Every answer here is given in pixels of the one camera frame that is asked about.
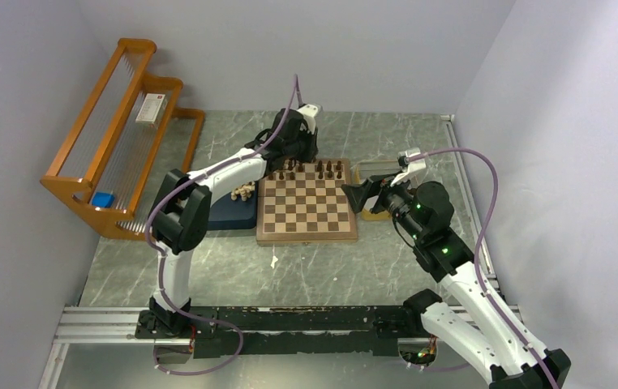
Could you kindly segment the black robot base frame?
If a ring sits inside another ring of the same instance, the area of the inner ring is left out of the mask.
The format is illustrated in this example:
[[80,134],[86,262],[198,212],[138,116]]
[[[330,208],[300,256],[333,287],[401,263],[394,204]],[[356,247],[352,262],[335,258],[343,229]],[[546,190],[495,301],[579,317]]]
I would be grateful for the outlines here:
[[432,336],[405,306],[195,306],[197,319],[143,310],[138,340],[180,346],[194,358],[238,354],[370,353],[415,355]]

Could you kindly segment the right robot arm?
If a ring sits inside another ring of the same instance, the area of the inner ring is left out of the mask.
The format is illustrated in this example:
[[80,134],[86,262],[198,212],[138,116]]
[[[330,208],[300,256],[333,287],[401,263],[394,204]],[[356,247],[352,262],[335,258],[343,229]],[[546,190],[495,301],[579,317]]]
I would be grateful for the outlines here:
[[490,388],[561,388],[571,361],[560,348],[549,349],[512,312],[477,267],[474,253],[453,231],[454,208],[439,182],[410,189],[393,176],[369,177],[341,187],[350,208],[360,212],[367,201],[386,211],[400,235],[408,234],[419,266],[463,306],[472,320],[459,318],[430,289],[404,302],[404,328],[443,340]]

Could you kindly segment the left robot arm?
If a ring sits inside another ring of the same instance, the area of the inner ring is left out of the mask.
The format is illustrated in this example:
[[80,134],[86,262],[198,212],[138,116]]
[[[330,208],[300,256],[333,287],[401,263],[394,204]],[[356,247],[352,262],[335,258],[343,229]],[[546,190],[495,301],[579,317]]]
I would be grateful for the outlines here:
[[155,322],[152,332],[177,337],[197,318],[190,312],[190,256],[208,231],[211,206],[241,185],[282,170],[288,160],[313,161],[321,111],[313,104],[282,109],[273,128],[262,130],[232,156],[204,169],[174,169],[165,176],[145,225],[145,239],[158,257],[157,289],[148,308]]

